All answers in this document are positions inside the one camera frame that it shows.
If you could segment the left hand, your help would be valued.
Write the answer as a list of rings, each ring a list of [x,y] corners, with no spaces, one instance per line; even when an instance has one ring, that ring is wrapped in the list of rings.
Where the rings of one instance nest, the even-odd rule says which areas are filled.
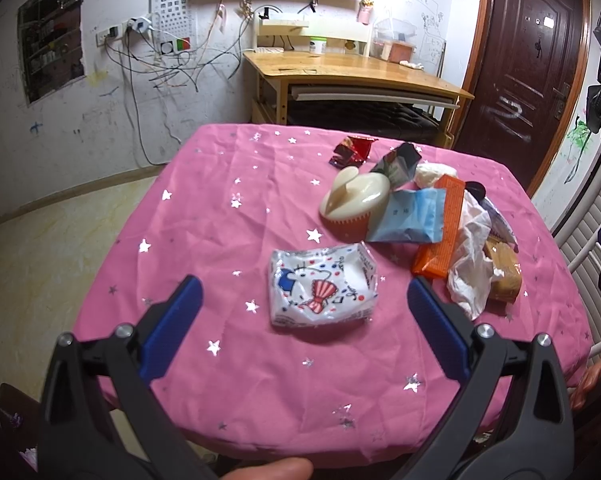
[[[260,466],[238,468],[221,480],[308,480],[314,465],[307,458],[291,457]]]

